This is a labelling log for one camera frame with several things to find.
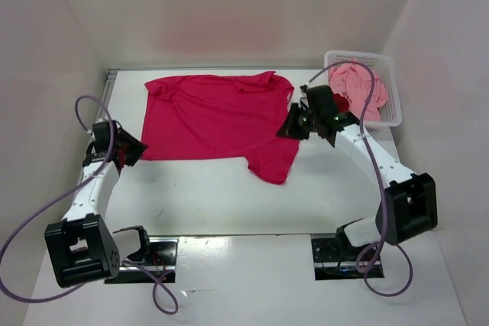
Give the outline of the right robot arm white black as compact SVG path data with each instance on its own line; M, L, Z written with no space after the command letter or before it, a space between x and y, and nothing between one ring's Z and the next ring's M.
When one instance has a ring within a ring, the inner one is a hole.
M335 251L344 260L360 260L384 244L397 246L431 231L438 224L436 184L427 173L416 174L392 157L350 111L342 112L328 86L302 86L305 97L293 103L280 138L306 140L316 133L346 154L377 184L381 202L377 213L339 227Z

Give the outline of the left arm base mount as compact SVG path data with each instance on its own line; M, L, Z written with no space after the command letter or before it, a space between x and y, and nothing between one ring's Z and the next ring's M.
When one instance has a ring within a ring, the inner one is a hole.
M163 283L175 283L178 237L150 237L149 254L137 263L157 278L164 276ZM153 280L135 266L121 266L114 279L104 281L107 285L145 284Z

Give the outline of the magenta t shirt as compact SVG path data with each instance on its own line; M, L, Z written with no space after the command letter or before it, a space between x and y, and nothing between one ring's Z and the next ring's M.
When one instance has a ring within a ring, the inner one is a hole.
M286 182L299 151L280 138L294 87L274 71L253 76L168 76L146 82L144 160L243 157L261 180Z

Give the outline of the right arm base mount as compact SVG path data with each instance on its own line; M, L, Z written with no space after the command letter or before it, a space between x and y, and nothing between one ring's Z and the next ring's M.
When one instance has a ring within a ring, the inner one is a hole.
M355 267L357 254L344 255L335 236L311 236L315 281L362 279Z

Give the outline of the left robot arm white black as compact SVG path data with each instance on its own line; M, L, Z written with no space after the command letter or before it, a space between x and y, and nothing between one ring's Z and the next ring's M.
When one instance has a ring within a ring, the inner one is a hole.
M104 217L122 169L134 166L147 149L118 121L97 122L92 134L83 160L85 184L75 191L62 219L44 232L55 279L62 288L118 275L121 256Z

